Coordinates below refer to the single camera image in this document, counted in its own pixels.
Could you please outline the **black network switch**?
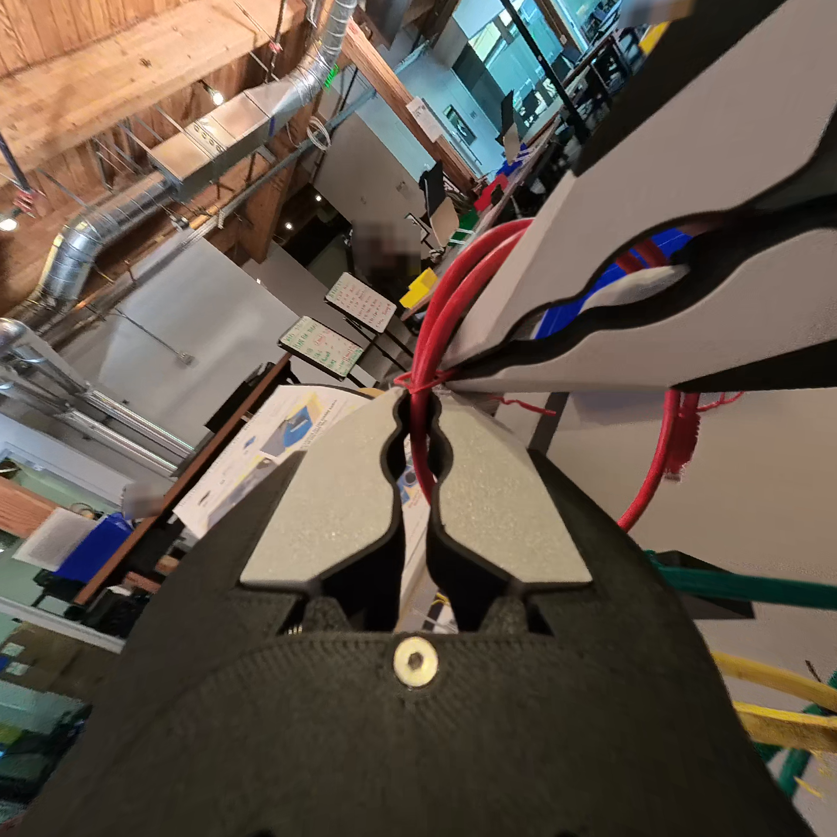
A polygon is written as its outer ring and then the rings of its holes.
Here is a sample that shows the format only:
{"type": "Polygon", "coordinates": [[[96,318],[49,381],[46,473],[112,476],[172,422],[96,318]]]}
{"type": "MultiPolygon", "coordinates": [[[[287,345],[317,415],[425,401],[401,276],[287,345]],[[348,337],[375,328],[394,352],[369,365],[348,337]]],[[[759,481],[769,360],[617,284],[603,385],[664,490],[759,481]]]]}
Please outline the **black network switch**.
{"type": "MultiPolygon", "coordinates": [[[[719,568],[707,561],[694,558],[682,551],[647,551],[647,554],[659,563],[663,568],[683,568],[702,570],[708,572],[730,571],[719,568]]],[[[756,615],[749,600],[720,599],[713,597],[697,596],[686,592],[678,592],[680,601],[685,610],[695,621],[706,620],[754,620],[756,615]]]]}

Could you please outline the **blue divided plastic bin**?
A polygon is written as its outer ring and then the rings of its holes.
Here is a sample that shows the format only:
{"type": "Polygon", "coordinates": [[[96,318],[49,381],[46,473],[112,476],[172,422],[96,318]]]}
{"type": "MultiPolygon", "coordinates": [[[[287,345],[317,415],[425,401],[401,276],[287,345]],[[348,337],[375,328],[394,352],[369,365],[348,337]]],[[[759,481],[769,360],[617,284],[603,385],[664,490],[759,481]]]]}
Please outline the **blue divided plastic bin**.
{"type": "MultiPolygon", "coordinates": [[[[692,238],[692,235],[680,228],[666,228],[652,235],[650,240],[660,249],[666,259],[670,259],[675,252],[685,247],[692,238]]],[[[626,276],[626,271],[617,262],[611,262],[601,273],[601,276],[596,279],[591,289],[587,290],[583,296],[548,309],[533,333],[533,338],[543,339],[566,328],[578,316],[588,298],[624,276],[626,276]]]]}

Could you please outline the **white paper sign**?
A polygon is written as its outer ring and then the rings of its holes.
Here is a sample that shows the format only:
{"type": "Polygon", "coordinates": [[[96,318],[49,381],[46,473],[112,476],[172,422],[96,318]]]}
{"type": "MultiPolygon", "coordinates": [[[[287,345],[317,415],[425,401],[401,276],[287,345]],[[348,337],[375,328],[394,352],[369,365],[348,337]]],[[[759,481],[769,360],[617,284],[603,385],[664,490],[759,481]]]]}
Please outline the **white paper sign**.
{"type": "Polygon", "coordinates": [[[444,131],[424,99],[421,97],[413,98],[407,104],[407,110],[430,142],[437,142],[443,137],[444,131]]]}

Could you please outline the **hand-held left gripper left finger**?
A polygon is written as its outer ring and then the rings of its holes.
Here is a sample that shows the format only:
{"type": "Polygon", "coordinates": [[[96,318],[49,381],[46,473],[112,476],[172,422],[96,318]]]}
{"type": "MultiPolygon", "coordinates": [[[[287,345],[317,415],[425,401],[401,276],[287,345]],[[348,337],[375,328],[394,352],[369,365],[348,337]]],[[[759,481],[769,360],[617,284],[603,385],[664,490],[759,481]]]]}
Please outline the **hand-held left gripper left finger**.
{"type": "Polygon", "coordinates": [[[406,394],[392,388],[366,401],[311,443],[240,574],[243,586],[313,592],[396,532],[406,394]]]}

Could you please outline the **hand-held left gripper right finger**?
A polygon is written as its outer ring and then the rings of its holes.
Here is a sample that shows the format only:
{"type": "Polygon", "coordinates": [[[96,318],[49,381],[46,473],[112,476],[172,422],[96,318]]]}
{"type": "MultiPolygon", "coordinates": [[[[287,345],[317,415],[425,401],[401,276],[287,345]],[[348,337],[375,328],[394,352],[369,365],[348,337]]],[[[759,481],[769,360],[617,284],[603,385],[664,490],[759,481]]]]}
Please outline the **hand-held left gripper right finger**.
{"type": "Polygon", "coordinates": [[[451,393],[432,430],[440,473],[427,563],[446,593],[580,589],[592,574],[525,445],[451,393]]]}

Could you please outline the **clear plastic container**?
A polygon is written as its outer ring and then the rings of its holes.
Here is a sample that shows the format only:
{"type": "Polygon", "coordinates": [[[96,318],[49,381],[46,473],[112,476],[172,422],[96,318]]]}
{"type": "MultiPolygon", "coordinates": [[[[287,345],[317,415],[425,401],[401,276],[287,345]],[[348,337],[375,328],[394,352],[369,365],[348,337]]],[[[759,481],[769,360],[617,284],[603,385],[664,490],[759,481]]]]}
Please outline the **clear plastic container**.
{"type": "Polygon", "coordinates": [[[57,571],[98,521],[65,508],[56,508],[18,547],[14,560],[49,572],[57,571]]]}

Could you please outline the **yellow plastic bin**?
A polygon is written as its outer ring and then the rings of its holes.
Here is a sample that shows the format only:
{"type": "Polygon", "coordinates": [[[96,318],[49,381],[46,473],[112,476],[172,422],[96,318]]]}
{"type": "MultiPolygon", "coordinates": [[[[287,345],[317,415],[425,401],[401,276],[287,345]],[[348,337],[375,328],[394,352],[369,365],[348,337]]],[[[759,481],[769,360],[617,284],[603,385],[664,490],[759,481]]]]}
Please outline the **yellow plastic bin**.
{"type": "Polygon", "coordinates": [[[423,270],[410,283],[407,292],[400,298],[400,306],[405,310],[413,309],[430,294],[437,282],[438,277],[432,268],[423,270]]]}

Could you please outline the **whiteboard with green writing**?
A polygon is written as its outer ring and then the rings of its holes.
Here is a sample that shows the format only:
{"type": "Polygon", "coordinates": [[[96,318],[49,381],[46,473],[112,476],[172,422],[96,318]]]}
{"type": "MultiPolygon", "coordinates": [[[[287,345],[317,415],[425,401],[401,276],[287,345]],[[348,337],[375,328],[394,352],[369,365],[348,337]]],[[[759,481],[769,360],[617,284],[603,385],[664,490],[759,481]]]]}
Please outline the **whiteboard with green writing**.
{"type": "Polygon", "coordinates": [[[347,379],[365,348],[310,316],[301,316],[277,345],[338,381],[347,379]]]}

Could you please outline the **printed instruction sheet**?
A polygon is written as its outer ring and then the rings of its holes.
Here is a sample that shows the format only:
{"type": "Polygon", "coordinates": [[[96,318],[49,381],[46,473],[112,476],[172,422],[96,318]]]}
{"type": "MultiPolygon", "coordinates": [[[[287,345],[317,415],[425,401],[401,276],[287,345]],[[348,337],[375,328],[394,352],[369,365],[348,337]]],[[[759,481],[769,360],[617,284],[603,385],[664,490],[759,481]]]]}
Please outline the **printed instruction sheet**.
{"type": "MultiPolygon", "coordinates": [[[[323,384],[279,386],[176,505],[173,514],[183,524],[187,545],[196,545],[291,454],[305,452],[321,434],[369,400],[355,389],[323,384]]],[[[405,468],[398,490],[406,551],[398,626],[406,631],[455,633],[452,608],[426,571],[429,504],[413,469],[410,442],[405,440],[403,447],[405,468]]]]}

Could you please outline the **silver air duct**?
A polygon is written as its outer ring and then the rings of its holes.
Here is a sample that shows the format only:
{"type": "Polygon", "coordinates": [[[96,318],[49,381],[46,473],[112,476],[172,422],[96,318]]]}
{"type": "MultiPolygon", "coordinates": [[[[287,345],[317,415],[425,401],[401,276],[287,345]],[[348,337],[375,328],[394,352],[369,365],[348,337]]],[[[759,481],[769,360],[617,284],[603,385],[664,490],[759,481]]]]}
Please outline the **silver air duct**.
{"type": "Polygon", "coordinates": [[[185,203],[231,167],[265,146],[323,88],[357,1],[335,1],[298,66],[287,75],[239,93],[158,144],[152,172],[102,203],[84,208],[61,229],[36,291],[30,319],[65,313],[78,300],[102,251],[171,203],[185,203]]]}

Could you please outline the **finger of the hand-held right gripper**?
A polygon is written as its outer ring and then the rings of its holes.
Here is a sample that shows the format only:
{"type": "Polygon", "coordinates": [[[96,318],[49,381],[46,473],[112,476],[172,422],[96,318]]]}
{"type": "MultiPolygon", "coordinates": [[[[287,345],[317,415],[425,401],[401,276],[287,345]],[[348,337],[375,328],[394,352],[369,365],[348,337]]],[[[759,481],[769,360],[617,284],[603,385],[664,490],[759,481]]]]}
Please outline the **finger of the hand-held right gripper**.
{"type": "Polygon", "coordinates": [[[668,289],[581,314],[564,337],[458,363],[455,392],[835,387],[835,227],[738,245],[668,289]]]}
{"type": "Polygon", "coordinates": [[[482,291],[445,366],[579,298],[658,229],[744,206],[809,163],[835,113],[835,2],[696,2],[482,291]]]}

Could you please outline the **silver insulated pipes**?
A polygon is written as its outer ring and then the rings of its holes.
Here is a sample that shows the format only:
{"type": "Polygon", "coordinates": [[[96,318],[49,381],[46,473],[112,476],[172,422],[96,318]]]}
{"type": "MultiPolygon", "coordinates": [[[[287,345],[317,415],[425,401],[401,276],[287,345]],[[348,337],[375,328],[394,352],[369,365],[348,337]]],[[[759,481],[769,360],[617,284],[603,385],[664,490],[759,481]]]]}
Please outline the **silver insulated pipes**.
{"type": "Polygon", "coordinates": [[[170,478],[194,446],[100,391],[20,320],[1,320],[2,397],[170,478]]]}

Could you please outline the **blue storage tote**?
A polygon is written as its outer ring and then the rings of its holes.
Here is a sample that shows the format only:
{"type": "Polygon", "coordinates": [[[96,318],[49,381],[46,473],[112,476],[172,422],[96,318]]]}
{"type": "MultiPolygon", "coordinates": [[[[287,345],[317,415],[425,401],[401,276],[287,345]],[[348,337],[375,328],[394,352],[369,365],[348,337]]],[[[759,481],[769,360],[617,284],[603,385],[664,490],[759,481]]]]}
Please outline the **blue storage tote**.
{"type": "Polygon", "coordinates": [[[131,522],[120,511],[102,517],[53,574],[57,578],[87,584],[132,532],[131,522]]]}

